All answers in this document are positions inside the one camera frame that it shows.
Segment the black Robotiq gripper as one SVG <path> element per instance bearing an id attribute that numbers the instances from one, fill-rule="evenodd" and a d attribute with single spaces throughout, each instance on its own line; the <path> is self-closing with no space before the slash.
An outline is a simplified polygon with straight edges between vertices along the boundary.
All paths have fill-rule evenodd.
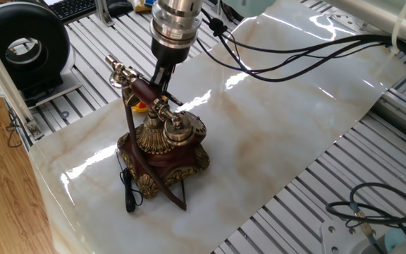
<path id="1" fill-rule="evenodd" d="M 151 50 L 157 59 L 157 66 L 149 84 L 160 85 L 161 92 L 165 94 L 176 64 L 186 60 L 189 54 L 189 48 L 174 49 L 164 46 L 158 40 L 153 39 Z"/>

